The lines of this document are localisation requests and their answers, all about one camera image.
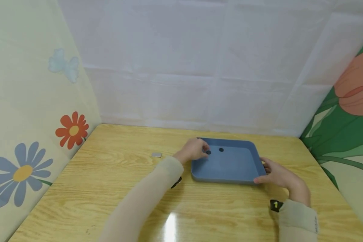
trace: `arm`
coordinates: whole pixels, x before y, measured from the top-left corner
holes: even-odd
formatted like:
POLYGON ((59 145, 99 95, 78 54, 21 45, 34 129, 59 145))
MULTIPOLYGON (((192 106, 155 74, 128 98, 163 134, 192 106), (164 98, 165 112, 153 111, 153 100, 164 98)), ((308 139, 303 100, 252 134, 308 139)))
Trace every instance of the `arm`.
POLYGON ((289 199, 279 212, 280 242, 316 242, 319 224, 311 209, 311 192, 304 181, 289 188, 289 199))
POLYGON ((199 138, 192 138, 174 156, 162 160, 118 204, 109 216, 98 241, 137 241, 141 227, 152 210, 182 175, 183 164, 189 160, 207 157, 202 149, 209 149, 207 143, 199 138))
POLYGON ((283 166, 267 159, 264 167, 268 175, 254 180, 257 184, 274 183, 289 191, 289 199, 279 210, 280 242, 316 242, 319 224, 316 211, 311 209, 311 192, 306 183, 283 166))

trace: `white backdrop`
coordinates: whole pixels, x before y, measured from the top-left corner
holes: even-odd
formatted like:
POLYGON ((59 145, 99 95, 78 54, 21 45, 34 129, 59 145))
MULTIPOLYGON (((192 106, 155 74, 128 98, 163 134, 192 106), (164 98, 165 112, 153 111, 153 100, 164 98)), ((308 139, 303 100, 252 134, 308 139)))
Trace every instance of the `white backdrop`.
POLYGON ((60 0, 104 123, 299 136, 363 0, 60 0))

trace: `left hand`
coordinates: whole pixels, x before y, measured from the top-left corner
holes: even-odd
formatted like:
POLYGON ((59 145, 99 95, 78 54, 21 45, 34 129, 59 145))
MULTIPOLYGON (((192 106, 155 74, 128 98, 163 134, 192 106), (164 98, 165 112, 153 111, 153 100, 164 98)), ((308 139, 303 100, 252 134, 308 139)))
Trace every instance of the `left hand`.
POLYGON ((189 160, 197 160, 207 158, 205 151, 209 150, 210 146, 201 138, 190 138, 182 149, 176 152, 173 157, 177 158, 182 165, 189 160))

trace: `floral wallpaper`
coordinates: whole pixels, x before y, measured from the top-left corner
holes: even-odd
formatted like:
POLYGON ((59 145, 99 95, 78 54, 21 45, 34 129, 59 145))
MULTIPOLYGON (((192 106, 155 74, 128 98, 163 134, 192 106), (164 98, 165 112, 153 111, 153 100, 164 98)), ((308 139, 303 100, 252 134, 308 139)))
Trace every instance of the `floral wallpaper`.
POLYGON ((301 140, 363 221, 363 48, 334 84, 301 140))
POLYGON ((10 2, 0 1, 0 241, 100 123, 56 1, 10 2))

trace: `orange flower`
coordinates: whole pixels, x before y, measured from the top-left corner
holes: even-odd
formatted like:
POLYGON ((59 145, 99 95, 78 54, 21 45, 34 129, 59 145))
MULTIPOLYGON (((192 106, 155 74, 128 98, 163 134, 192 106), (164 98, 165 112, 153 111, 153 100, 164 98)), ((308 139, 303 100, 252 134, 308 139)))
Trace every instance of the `orange flower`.
POLYGON ((342 109, 363 116, 363 53, 352 60, 334 86, 342 109))
POLYGON ((61 123, 64 128, 58 128, 55 130, 55 134, 57 137, 63 137, 61 142, 59 143, 61 147, 65 145, 67 140, 67 148, 71 150, 74 147, 74 143, 77 145, 82 144, 82 138, 87 136, 87 129, 89 125, 86 124, 85 116, 83 114, 80 115, 78 119, 78 112, 73 112, 72 120, 69 115, 64 115, 61 118, 61 123))

